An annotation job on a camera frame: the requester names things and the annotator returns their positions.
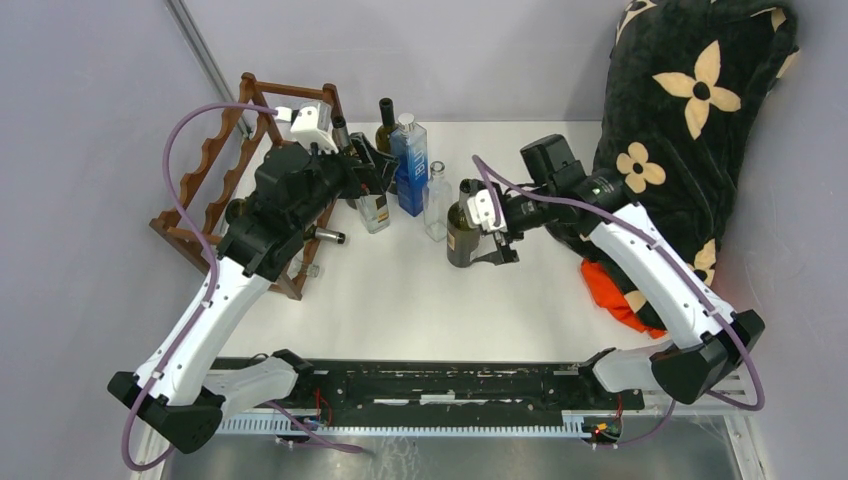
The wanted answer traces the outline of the brown wooden wine rack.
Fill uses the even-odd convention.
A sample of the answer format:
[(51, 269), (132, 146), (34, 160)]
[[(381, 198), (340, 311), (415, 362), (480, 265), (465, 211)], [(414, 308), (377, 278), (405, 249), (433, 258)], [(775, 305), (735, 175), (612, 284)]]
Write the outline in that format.
[[(259, 81), (250, 72), (242, 74), (238, 96), (240, 102), (265, 106), (267, 94), (322, 100), (332, 107), (334, 114), (343, 112), (337, 86), (333, 83), (326, 83), (321, 88), (316, 89)], [(203, 185), (225, 143), (236, 128), (239, 113), (238, 110), (226, 110), (220, 114), (220, 130), (216, 136), (204, 141), (201, 146), (199, 165), (180, 179), (177, 192), (179, 203), (184, 208), (191, 205)], [(253, 132), (248, 134), (241, 142), (238, 162), (220, 176), (223, 180), (221, 195), (217, 200), (208, 203), (206, 206), (202, 232), (209, 242), (213, 243), (220, 240), (218, 236), (213, 234), (213, 229), (222, 219), (225, 207), (234, 198), (236, 186), (244, 176), (251, 158), (264, 138), (271, 140), (274, 150), (290, 143), (283, 137), (268, 115), (261, 114), (258, 117)], [(153, 218), (149, 226), (195, 268), (206, 274), (209, 271), (209, 263), (203, 256), (202, 245), (190, 230), (180, 226), (182, 220), (183, 216), (176, 209), (171, 208), (162, 211), (159, 216)], [(304, 274), (284, 274), (270, 289), (292, 300), (299, 301), (303, 297), (303, 287), (306, 281), (307, 276)]]

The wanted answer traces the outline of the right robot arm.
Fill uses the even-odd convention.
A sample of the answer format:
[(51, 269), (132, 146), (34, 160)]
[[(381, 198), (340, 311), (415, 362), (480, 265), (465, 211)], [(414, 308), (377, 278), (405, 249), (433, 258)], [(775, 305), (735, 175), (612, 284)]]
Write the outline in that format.
[(586, 174), (564, 136), (543, 137), (520, 154), (531, 189), (472, 157), (482, 186), (469, 193), (463, 210), (493, 238), (491, 263), (518, 262), (512, 245), (529, 230), (571, 227), (623, 271), (670, 336), (652, 347), (596, 354), (577, 382), (580, 400), (602, 408), (625, 390), (660, 390), (686, 405), (709, 396), (741, 410), (763, 409), (765, 392), (751, 358), (762, 318), (721, 299), (663, 237), (633, 190), (608, 169)]

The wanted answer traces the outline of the green wine bottle brown label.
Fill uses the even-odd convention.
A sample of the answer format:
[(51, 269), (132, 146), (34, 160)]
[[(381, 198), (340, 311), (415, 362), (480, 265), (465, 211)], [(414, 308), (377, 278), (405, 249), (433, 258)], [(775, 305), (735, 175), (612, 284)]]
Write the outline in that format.
[[(246, 212), (247, 200), (245, 198), (237, 198), (231, 200), (224, 211), (225, 221), (228, 224), (231, 224), (234, 220), (243, 216)], [(347, 236), (342, 232), (319, 227), (317, 224), (315, 224), (308, 227), (304, 231), (303, 239), (305, 242), (317, 240), (344, 245), (347, 241)]]

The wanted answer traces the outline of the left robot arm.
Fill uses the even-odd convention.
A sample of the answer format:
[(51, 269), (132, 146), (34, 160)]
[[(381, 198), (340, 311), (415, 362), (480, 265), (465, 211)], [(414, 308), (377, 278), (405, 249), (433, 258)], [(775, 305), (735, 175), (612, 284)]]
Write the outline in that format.
[(183, 317), (145, 363), (110, 380), (108, 391), (174, 449), (197, 451), (224, 420), (265, 402), (283, 400), (297, 408), (312, 399), (308, 366), (288, 351), (215, 379), (207, 375), (247, 311), (304, 249), (306, 230), (324, 211), (337, 199), (388, 189), (397, 158), (378, 151), (360, 132), (350, 142), (329, 153), (314, 144), (271, 148)]

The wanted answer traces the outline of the clear round glass bottle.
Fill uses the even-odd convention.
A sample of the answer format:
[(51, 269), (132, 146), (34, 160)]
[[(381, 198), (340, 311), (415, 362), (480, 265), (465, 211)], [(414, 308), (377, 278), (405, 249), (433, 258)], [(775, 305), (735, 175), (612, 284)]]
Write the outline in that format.
[(445, 176), (446, 166), (441, 161), (430, 164), (430, 177), (425, 188), (424, 223), (427, 236), (434, 242), (447, 235), (447, 215), (453, 203), (452, 188)]

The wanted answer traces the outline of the clear square bottle black cap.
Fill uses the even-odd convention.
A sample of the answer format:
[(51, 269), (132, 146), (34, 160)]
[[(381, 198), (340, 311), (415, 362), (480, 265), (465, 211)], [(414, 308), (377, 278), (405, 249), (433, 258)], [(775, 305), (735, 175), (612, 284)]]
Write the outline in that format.
[(390, 226), (388, 199), (385, 194), (362, 196), (355, 200), (360, 220), (369, 234), (376, 234)]

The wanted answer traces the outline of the blue square glass bottle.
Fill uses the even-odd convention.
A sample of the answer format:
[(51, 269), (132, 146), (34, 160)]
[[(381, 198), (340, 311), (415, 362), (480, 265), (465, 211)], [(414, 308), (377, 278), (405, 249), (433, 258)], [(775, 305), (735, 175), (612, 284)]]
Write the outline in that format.
[(427, 130), (415, 121), (411, 113), (403, 113), (399, 127), (391, 133), (391, 154), (399, 162), (395, 172), (399, 206), (410, 216), (423, 211), (423, 189), (428, 181)]

